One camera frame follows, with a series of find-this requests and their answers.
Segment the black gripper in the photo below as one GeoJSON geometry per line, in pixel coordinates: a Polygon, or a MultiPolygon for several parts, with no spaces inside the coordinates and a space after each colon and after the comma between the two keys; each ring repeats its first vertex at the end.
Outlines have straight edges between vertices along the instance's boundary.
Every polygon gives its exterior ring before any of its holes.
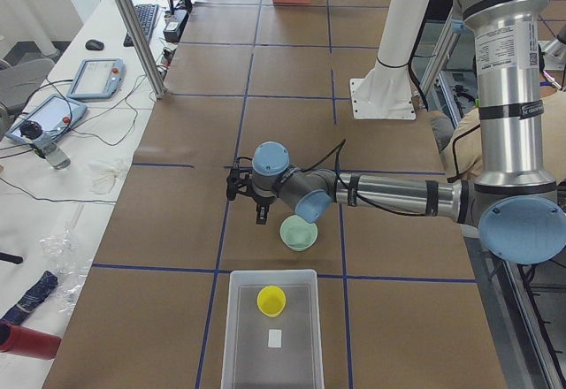
{"type": "Polygon", "coordinates": [[[256,224],[265,225],[268,221],[269,206],[275,203],[275,194],[270,190],[264,190],[255,185],[251,186],[251,192],[252,198],[258,204],[256,206],[256,224]]]}

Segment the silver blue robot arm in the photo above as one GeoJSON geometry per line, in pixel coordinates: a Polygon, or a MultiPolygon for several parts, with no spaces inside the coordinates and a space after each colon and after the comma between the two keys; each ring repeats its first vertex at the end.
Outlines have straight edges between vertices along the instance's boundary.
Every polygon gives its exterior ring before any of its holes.
{"type": "Polygon", "coordinates": [[[543,165],[537,18],[548,0],[454,0],[474,35],[483,170],[441,183],[337,170],[302,170],[275,141],[256,148],[247,188],[257,219],[281,200],[309,223],[332,202],[409,217],[449,217],[477,228],[483,245],[520,264],[544,262],[565,245],[565,214],[543,165]]]}

